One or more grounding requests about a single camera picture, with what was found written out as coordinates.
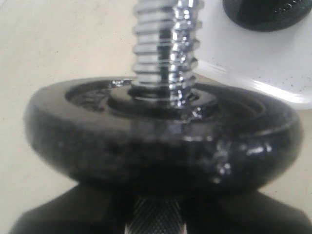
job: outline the beige floor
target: beige floor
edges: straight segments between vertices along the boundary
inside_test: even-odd
[[[137,0],[7,0],[0,8],[0,233],[21,212],[75,185],[47,167],[24,139],[22,116],[40,87],[81,77],[130,76]],[[300,159],[263,189],[312,218],[312,111]]]

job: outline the white plastic tray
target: white plastic tray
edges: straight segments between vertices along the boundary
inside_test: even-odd
[[[312,14],[277,32],[246,30],[208,0],[196,73],[220,83],[276,97],[295,109],[312,108]]]

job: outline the floor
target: floor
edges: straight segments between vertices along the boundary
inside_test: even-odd
[[[27,101],[58,81],[132,76],[136,1],[7,0],[0,8],[0,233],[23,211],[76,184],[27,145],[22,122]],[[299,115],[305,130],[300,158],[262,191],[312,218],[312,111]]]

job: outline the black round object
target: black round object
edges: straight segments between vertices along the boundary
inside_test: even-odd
[[[297,158],[298,116],[273,98],[197,83],[218,111],[205,119],[129,115],[107,105],[130,79],[68,81],[39,90],[25,114],[34,150],[60,172],[138,195],[228,195],[265,185]]]
[[[312,9],[312,0],[223,0],[228,17],[255,31],[276,31],[301,21]]]

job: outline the chrome threaded bar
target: chrome threaded bar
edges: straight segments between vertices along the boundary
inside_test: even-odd
[[[137,56],[132,84],[144,100],[181,101],[195,82],[197,66],[195,38],[201,0],[139,0],[135,6],[138,25],[134,28]]]
[[[186,234],[179,203],[139,198],[126,234]]]

